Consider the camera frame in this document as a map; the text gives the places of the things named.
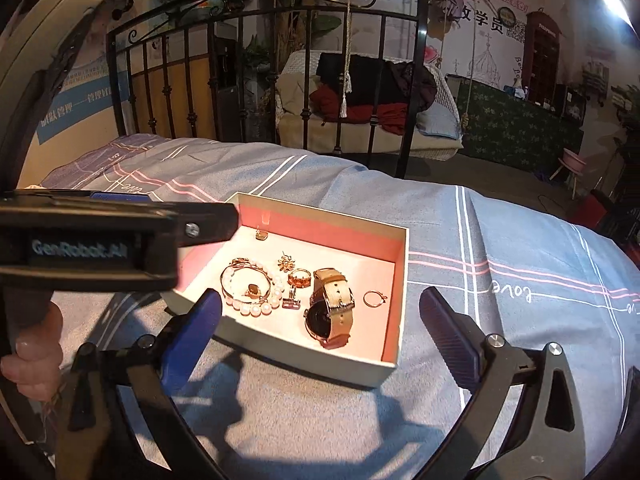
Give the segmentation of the person's left hand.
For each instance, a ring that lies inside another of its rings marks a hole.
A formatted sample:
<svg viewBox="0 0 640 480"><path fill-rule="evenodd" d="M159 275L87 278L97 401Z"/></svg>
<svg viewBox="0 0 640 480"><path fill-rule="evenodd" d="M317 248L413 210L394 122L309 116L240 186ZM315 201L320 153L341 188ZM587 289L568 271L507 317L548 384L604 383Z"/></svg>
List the person's left hand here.
<svg viewBox="0 0 640 480"><path fill-rule="evenodd" d="M50 301L43 321L22 330L14 352L1 360L2 375L30 400L49 402L58 391L63 361L62 328L62 313Z"/></svg>

